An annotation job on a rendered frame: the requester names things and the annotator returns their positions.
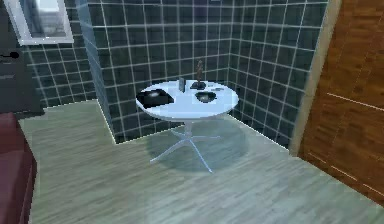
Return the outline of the dark round bowl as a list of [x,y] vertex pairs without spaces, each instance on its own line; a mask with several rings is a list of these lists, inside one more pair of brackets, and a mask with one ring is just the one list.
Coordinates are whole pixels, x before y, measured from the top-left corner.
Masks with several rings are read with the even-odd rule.
[[197,92],[195,96],[200,102],[203,102],[203,103],[209,103],[216,99],[216,94],[214,92],[207,92],[207,91]]

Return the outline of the dark red sofa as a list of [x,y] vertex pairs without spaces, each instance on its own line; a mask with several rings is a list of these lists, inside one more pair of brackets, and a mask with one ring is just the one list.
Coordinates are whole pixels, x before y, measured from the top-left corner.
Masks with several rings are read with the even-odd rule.
[[0,224],[28,224],[36,173],[16,116],[0,114]]

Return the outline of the brown statuette on black base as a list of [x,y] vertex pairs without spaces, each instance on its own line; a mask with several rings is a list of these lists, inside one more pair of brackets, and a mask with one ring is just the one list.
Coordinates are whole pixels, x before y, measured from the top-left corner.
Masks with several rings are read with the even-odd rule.
[[191,89],[204,90],[206,88],[206,84],[201,80],[202,72],[203,72],[203,62],[199,60],[197,63],[197,72],[196,72],[197,81],[191,85]]

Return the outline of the white round table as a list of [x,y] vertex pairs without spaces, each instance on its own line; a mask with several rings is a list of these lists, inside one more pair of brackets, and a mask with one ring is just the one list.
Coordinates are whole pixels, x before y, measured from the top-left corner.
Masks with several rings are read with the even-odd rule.
[[[183,133],[172,130],[172,133],[175,136],[178,136],[180,140],[157,157],[152,158],[150,160],[151,163],[159,161],[166,155],[176,151],[178,148],[189,146],[196,152],[207,170],[212,172],[198,150],[196,142],[218,139],[218,136],[194,136],[192,134],[192,125],[194,122],[208,121],[227,114],[238,105],[239,96],[234,90],[223,84],[213,81],[203,82],[206,84],[206,88],[204,90],[196,90],[191,89],[194,80],[186,80],[184,93],[179,91],[179,81],[166,81],[153,84],[140,91],[144,92],[154,89],[162,89],[167,92],[174,99],[173,103],[144,108],[136,99],[136,105],[152,118],[184,124]],[[200,102],[195,94],[203,91],[214,92],[216,94],[216,99],[209,103]]]

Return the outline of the dark grey room door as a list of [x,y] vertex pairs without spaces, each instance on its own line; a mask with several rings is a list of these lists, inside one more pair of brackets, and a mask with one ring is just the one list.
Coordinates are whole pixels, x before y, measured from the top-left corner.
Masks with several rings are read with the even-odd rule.
[[0,54],[10,52],[18,52],[20,57],[0,59],[0,113],[13,112],[18,119],[43,115],[32,75],[27,71],[22,49],[0,0]]

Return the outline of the brown wooden door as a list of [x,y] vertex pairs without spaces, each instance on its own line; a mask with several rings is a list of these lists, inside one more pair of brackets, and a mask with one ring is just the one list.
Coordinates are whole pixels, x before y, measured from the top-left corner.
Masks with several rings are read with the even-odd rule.
[[384,207],[384,0],[329,0],[298,156]]

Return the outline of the white framed window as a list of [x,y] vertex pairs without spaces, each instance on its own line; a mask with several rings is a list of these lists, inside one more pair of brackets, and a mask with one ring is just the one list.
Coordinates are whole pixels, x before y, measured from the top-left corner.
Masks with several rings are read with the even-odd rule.
[[64,0],[3,0],[20,46],[73,44]]

